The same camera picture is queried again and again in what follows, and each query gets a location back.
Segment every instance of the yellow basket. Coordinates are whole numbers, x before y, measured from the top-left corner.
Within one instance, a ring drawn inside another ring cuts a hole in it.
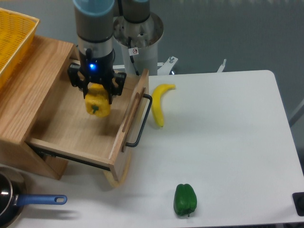
[[[28,50],[39,19],[0,8],[0,89]]]

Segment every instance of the wooden box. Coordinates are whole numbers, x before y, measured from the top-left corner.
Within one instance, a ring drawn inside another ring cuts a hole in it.
[[[130,153],[125,143],[136,138],[143,114],[148,72],[128,75],[110,115],[98,118],[86,112],[82,92],[69,82],[74,51],[73,44],[35,36],[0,91],[0,163],[60,179],[63,157],[108,170],[119,181]]]

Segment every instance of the blue light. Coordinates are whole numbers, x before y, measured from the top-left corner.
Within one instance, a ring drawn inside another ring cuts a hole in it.
[[[91,63],[89,66],[90,66],[90,68],[91,68],[92,71],[96,71],[97,66],[95,64]]]

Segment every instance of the yellow bell pepper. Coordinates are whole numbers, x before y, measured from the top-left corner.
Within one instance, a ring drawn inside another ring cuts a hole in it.
[[[108,92],[100,84],[92,84],[85,96],[86,111],[91,115],[105,117],[110,114]]]

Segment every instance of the warning sticker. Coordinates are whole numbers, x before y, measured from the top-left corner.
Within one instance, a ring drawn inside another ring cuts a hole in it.
[[[136,47],[129,48],[129,55],[130,56],[138,55],[138,48],[136,48]]]

